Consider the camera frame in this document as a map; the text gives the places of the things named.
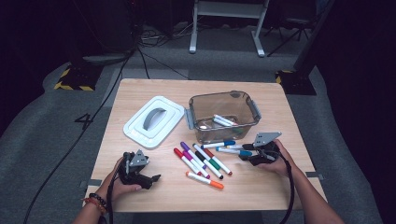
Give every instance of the person's right hand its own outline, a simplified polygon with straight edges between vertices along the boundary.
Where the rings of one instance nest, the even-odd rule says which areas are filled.
[[[291,169],[296,167],[293,158],[291,157],[289,152],[283,147],[282,143],[278,139],[275,139],[274,143],[279,147],[279,151],[280,151],[280,153],[282,153],[283,157],[285,157],[285,159],[287,161],[289,161],[289,163],[292,167]],[[283,160],[280,157],[273,163],[261,163],[261,164],[258,164],[257,167],[259,167],[263,170],[266,170],[266,171],[276,172],[283,176],[289,176],[288,170],[286,168],[286,164],[285,164],[285,162],[283,162]]]
[[[110,185],[111,179],[112,179],[114,173],[117,171],[117,167],[119,166],[120,162],[122,162],[122,157],[119,158],[116,165],[114,166],[114,169],[111,171],[110,174],[107,175],[107,177],[105,178],[101,187],[96,191],[96,194],[101,196],[103,199],[106,198],[108,186]],[[112,201],[116,201],[122,194],[132,193],[135,191],[139,191],[141,189],[142,189],[142,187],[137,184],[133,184],[133,185],[122,184],[122,182],[118,178],[118,174],[117,174],[117,178],[114,180]]]

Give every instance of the plastic bin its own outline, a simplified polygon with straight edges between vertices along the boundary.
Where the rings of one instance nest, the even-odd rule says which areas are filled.
[[[189,106],[187,122],[201,144],[242,139],[262,118],[259,108],[244,91],[196,95],[190,98]],[[236,124],[221,125],[214,121],[214,115]]]

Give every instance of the gray floor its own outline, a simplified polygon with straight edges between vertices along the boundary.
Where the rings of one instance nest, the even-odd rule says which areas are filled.
[[[195,54],[188,51],[189,35],[160,47],[141,50],[193,80],[275,82],[277,70],[293,69],[306,40],[291,40],[272,57],[259,58],[250,36],[252,29],[203,30],[198,34]],[[261,35],[260,39],[267,51],[280,43],[277,31]],[[186,79],[149,57],[145,57],[145,61],[150,78]],[[80,199],[85,194],[81,181],[91,177],[113,98],[109,98],[87,132],[70,149],[82,131],[82,125],[74,120],[86,113],[95,113],[108,95],[109,86],[115,82],[120,63],[104,68],[96,91],[53,89],[66,66],[67,63],[48,74],[43,82],[45,94],[26,106],[0,139],[0,223],[23,222],[35,193],[66,154],[66,159],[36,199],[28,223],[69,223],[81,207]],[[137,52],[125,66],[122,76],[147,78],[144,68]],[[317,96],[287,97],[308,152],[317,171],[324,176],[321,184],[329,204],[346,223],[382,223],[370,185],[334,122],[326,86],[316,68],[310,79]],[[284,214],[285,211],[265,211],[262,220],[278,223]],[[133,223],[139,224],[143,223],[138,221],[141,218],[137,214],[117,213],[114,220],[115,223],[132,223],[134,219]],[[304,223],[302,211],[293,211],[289,223]]]

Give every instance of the wooden table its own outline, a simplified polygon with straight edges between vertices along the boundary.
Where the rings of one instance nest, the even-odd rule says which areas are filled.
[[[286,95],[276,83],[223,82],[160,79],[124,79],[120,83],[115,103],[106,127],[102,145],[92,172],[92,179],[105,179],[123,152],[142,149],[149,164],[142,175],[161,175],[151,189],[125,195],[114,203],[116,212],[184,212],[184,211],[255,211],[286,210],[290,200],[290,183],[286,177],[268,173],[241,161],[236,155],[214,152],[233,172],[219,180],[224,185],[215,189],[185,176],[190,168],[174,153],[173,148],[184,141],[191,148],[198,143],[194,130],[183,118],[175,129],[155,149],[145,149],[122,131],[124,124],[152,97],[162,95],[188,108],[194,95],[224,91],[245,91],[262,113],[260,122],[236,144],[252,143],[257,133],[282,132],[279,137],[296,164],[304,172],[315,172],[306,151]],[[317,177],[309,178],[325,197]],[[98,187],[88,186],[87,194]],[[295,209],[301,209],[296,195]]]

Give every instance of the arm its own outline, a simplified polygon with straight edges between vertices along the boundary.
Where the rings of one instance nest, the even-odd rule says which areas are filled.
[[[117,161],[113,171],[111,171],[111,173],[108,174],[108,176],[105,178],[105,181],[102,183],[101,187],[95,192],[104,200],[106,200],[107,189],[108,186],[110,185],[111,178],[116,172],[116,169],[121,161],[122,158]],[[124,193],[139,191],[141,189],[142,187],[139,185],[123,185],[120,179],[116,178],[116,180],[114,181],[112,202],[116,201]],[[82,207],[76,219],[73,221],[73,224],[97,224],[99,217],[101,215],[102,214],[100,209],[95,204],[86,203]]]
[[[274,140],[282,155],[289,161],[293,175],[294,185],[303,206],[306,223],[344,223],[337,213],[321,197],[318,191],[312,186],[305,174],[297,167],[289,152],[283,147],[279,140]],[[277,160],[271,164],[259,164],[258,167],[276,172],[283,176],[288,176],[286,165],[282,160]]]

